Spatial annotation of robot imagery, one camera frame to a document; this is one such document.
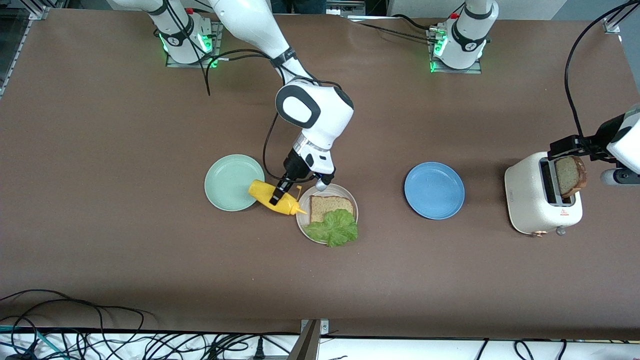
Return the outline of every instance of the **slice of bread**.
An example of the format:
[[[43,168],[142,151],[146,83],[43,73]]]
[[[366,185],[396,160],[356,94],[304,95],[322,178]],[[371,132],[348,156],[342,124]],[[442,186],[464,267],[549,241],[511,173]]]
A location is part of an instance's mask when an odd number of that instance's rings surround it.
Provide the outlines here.
[[[587,170],[582,160],[577,156],[556,160],[556,176],[563,199],[587,186]]]
[[[323,222],[329,211],[345,209],[353,215],[353,204],[349,199],[339,196],[311,196],[311,222]]]

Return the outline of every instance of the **white plate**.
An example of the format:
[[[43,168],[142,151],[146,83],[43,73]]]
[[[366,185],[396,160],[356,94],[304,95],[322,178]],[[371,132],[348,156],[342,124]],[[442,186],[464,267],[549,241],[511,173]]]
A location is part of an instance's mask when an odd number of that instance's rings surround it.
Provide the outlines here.
[[[350,192],[348,192],[347,189],[341,187],[340,185],[329,184],[329,186],[326,188],[325,191],[320,192],[314,186],[313,188],[310,188],[309,190],[305,191],[305,193],[302,194],[302,197],[300,197],[300,201],[298,201],[298,204],[300,205],[300,209],[306,211],[307,213],[296,214],[296,221],[298,221],[298,227],[300,228],[300,231],[302,231],[302,233],[309,240],[316,242],[318,244],[326,244],[320,241],[315,241],[312,238],[308,237],[305,231],[303,230],[304,227],[309,225],[309,222],[310,222],[309,220],[310,220],[310,214],[311,214],[311,196],[312,195],[313,196],[339,196],[339,197],[349,199],[353,204],[353,218],[356,219],[356,223],[358,222],[358,204],[356,204],[356,199],[353,198],[353,195]]]

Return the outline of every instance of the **table surface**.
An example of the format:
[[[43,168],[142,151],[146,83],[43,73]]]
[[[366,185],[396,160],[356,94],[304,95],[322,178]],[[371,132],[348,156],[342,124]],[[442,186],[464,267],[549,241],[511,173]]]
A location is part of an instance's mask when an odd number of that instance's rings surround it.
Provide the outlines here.
[[[260,159],[280,86],[268,62],[220,63],[208,97],[200,70],[164,67],[146,14],[53,10],[0,102],[2,295],[52,288],[134,306],[156,314],[151,329],[298,331],[322,317],[345,335],[637,337],[637,189],[605,187],[607,166],[588,163],[584,218],[563,238],[518,234],[506,210],[505,169],[575,133],[563,70],[585,22],[498,21],[477,76],[432,74],[420,41],[340,17],[277,21],[306,68],[355,104],[332,153],[335,183],[358,201],[356,242],[329,249],[294,217],[205,197],[217,159]],[[224,34],[223,51],[239,47]],[[599,30],[571,85],[587,134],[639,100],[618,37]],[[278,122],[270,168],[298,132]],[[465,183],[455,217],[427,220],[405,201],[425,161]],[[39,321],[97,326],[77,307],[50,312]],[[113,326],[134,327],[119,316]]]

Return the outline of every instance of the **yellow squeeze bottle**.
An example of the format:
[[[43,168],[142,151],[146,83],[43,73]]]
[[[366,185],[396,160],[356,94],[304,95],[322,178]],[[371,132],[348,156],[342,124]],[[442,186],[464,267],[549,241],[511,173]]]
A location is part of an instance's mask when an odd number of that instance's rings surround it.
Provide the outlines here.
[[[271,196],[273,195],[273,190],[276,190],[276,187],[267,184],[264,181],[253,180],[251,186],[249,186],[249,195],[258,200],[262,205],[265,205],[267,208],[276,211],[277,213],[285,214],[285,215],[295,215],[296,213],[306,214],[306,211],[300,209],[300,205],[296,199],[285,193],[284,196],[278,201],[278,204],[272,205],[269,203],[271,200]]]

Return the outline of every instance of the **lettuce leaf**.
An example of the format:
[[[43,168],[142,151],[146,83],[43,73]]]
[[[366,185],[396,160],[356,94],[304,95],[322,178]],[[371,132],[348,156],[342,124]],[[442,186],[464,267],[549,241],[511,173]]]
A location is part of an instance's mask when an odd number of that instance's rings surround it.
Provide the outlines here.
[[[358,238],[358,224],[350,212],[337,209],[325,214],[323,222],[307,225],[305,234],[329,247],[338,247]]]

